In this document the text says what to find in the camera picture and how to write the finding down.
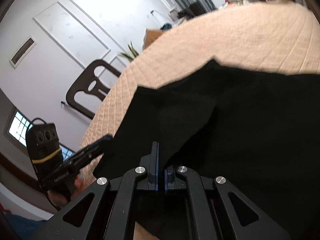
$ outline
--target window frame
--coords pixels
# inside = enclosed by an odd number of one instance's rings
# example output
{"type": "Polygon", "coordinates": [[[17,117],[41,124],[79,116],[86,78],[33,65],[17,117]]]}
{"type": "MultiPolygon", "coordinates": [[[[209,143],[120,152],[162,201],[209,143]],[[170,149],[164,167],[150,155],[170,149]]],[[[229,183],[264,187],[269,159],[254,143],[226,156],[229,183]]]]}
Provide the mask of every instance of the window frame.
{"type": "MultiPolygon", "coordinates": [[[[4,132],[3,132],[3,135],[17,148],[19,149],[21,152],[23,152],[25,155],[27,155],[29,157],[29,154],[28,154],[28,151],[27,151],[27,147],[25,147],[22,142],[20,142],[19,140],[17,140],[10,132],[10,127],[11,127],[11,124],[13,122],[13,119],[15,118],[16,116],[16,113],[19,112],[19,114],[22,115],[23,118],[25,118],[29,123],[31,123],[31,120],[28,119],[18,108],[16,108],[15,106],[12,108],[11,112],[10,112],[10,115],[9,115],[9,118],[5,124],[5,127],[4,127],[4,132]]],[[[69,147],[65,146],[64,144],[62,144],[61,142],[59,142],[59,145],[66,148],[68,151],[71,151],[73,155],[75,153],[74,150],[70,149],[69,147]]]]}

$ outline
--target bed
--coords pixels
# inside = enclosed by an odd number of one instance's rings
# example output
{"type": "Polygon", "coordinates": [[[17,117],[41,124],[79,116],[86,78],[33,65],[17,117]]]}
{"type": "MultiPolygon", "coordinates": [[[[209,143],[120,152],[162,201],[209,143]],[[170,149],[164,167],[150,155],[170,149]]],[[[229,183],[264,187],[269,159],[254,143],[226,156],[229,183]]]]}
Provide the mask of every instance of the bed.
{"type": "MultiPolygon", "coordinates": [[[[320,25],[313,13],[289,0],[230,6],[167,31],[121,74],[92,120],[81,147],[114,135],[137,86],[158,88],[215,58],[220,64],[284,74],[320,72],[320,25]]],[[[95,178],[100,158],[82,170],[95,178]]]]}

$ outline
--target human hand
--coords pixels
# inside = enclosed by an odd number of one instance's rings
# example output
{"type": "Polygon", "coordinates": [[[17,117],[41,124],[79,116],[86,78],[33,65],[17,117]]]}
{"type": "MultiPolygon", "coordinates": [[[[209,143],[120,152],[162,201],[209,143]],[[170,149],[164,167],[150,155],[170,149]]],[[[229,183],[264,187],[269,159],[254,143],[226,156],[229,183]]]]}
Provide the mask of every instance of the human hand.
{"type": "MultiPolygon", "coordinates": [[[[84,184],[83,179],[79,175],[77,175],[75,178],[74,186],[75,186],[75,192],[72,194],[71,200],[73,200],[76,196],[78,196],[87,187],[84,184]]],[[[52,203],[60,208],[68,204],[68,200],[63,195],[53,190],[48,191],[48,196],[52,201],[52,203]]]]}

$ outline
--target red object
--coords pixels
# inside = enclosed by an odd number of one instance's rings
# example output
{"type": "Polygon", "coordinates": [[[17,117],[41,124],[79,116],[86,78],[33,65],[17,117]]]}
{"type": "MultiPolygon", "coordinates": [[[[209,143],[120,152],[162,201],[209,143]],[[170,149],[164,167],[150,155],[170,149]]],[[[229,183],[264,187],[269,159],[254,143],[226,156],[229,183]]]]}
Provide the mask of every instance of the red object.
{"type": "Polygon", "coordinates": [[[2,212],[6,212],[6,213],[9,213],[9,214],[12,214],[9,209],[4,209],[4,208],[3,208],[3,206],[2,206],[1,203],[0,203],[0,210],[1,210],[2,212]]]}

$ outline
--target metal screw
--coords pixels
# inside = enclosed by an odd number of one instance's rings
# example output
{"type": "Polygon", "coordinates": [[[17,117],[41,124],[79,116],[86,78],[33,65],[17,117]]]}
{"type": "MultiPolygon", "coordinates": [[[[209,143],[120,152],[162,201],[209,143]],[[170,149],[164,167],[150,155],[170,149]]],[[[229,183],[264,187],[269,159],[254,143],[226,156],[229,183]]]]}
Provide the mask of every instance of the metal screw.
{"type": "Polygon", "coordinates": [[[108,180],[107,180],[106,178],[104,178],[104,177],[101,177],[101,178],[97,179],[97,183],[98,183],[99,185],[104,185],[104,184],[106,184],[107,182],[108,182],[108,180]]]}
{"type": "Polygon", "coordinates": [[[188,168],[187,168],[186,166],[179,166],[179,167],[177,168],[177,170],[178,170],[179,172],[184,173],[184,172],[186,172],[186,171],[188,170],[188,168]]]}
{"type": "Polygon", "coordinates": [[[136,173],[144,173],[146,169],[144,167],[137,167],[136,168],[136,173]]]}
{"type": "Polygon", "coordinates": [[[219,184],[223,184],[226,182],[226,179],[224,177],[216,177],[216,182],[218,182],[219,184]]]}

